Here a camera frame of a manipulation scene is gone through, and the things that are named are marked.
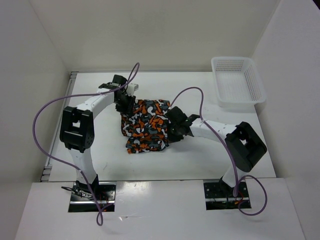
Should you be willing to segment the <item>orange camouflage shorts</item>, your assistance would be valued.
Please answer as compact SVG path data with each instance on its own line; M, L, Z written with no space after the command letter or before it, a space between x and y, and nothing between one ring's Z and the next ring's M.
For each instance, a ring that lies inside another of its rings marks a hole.
M169 146L169 120L165 114L170 106L169 100L137 99L130 115L120 115L120 130L127 137L125 147L129 154L160 152Z

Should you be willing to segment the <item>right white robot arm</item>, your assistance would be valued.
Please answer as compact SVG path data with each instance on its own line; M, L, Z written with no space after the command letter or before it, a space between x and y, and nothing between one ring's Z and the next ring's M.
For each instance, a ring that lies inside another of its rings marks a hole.
M231 157L231 167L219 181L219 191L225 197L238 193L240 179L250 173L267 153L265 143L247 122L234 125L205 120L196 114L187 116L177 106L170 109L165 117L169 122L170 141L178 142L190 136L212 140L226 148Z

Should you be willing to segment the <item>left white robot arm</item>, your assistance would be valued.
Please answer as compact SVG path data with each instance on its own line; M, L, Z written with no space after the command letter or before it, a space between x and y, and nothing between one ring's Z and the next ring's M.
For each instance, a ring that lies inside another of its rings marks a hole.
M83 103L67 106L62 112L59 139L69 150L76 166L76 182L73 190L89 200L100 194L99 177L91 155L91 146L95 139L95 118L108 106L115 104L116 110L131 114L136 97L134 93L139 85L130 83L125 77L115 74L111 82L103 83Z

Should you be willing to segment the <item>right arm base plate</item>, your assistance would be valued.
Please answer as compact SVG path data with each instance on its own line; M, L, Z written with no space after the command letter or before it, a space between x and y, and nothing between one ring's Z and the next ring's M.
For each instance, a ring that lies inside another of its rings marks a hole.
M239 184L239 192L237 197L233 193L225 193L221 189L218 179L204 181L204 197L206 210L233 210L238 209L251 209L249 192L247 184L242 181Z

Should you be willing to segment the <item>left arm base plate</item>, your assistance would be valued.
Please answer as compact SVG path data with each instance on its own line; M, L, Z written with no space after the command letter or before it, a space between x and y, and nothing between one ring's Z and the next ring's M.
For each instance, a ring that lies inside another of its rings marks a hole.
M115 211L116 186L116 182L99 182L95 197L103 212ZM75 183L72 188L62 188L71 192L68 207L69 213L97 213L99 211L90 192L77 190Z

